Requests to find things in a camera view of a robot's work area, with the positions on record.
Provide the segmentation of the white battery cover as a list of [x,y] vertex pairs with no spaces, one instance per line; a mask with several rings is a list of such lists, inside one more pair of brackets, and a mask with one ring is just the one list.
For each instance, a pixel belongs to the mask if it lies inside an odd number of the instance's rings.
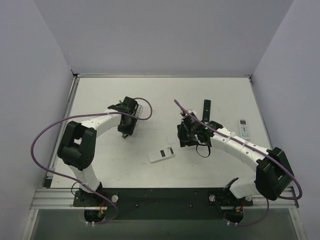
[[166,137],[167,138],[167,141],[170,145],[174,144],[176,142],[176,138],[172,135],[169,135]]

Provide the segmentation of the red and white remote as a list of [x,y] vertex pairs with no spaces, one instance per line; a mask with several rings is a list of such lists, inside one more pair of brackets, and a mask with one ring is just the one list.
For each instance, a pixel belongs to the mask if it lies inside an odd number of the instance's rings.
[[163,149],[158,149],[150,152],[148,154],[148,159],[151,164],[154,164],[167,159],[174,158],[175,156],[176,156],[176,153],[174,149],[171,146],[169,146]]

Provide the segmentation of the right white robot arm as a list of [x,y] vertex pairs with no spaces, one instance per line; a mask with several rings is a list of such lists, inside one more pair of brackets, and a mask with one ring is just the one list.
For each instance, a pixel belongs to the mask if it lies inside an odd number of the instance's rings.
[[215,121],[203,125],[185,116],[177,125],[177,137],[182,148],[214,147],[240,160],[255,172],[255,176],[236,177],[226,185],[226,189],[237,199],[262,195],[275,201],[292,182],[294,174],[283,150],[257,146]]

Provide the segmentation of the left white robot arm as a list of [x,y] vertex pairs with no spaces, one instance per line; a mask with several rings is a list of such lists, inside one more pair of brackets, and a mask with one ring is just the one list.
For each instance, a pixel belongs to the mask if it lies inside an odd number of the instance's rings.
[[134,98],[126,96],[122,102],[110,105],[108,109],[113,112],[105,111],[104,115],[81,122],[70,121],[57,151],[57,156],[81,182],[80,188],[86,192],[84,199],[92,206],[100,204],[103,199],[102,192],[98,190],[102,184],[92,166],[97,138],[112,128],[117,128],[125,138],[131,136],[143,107]]

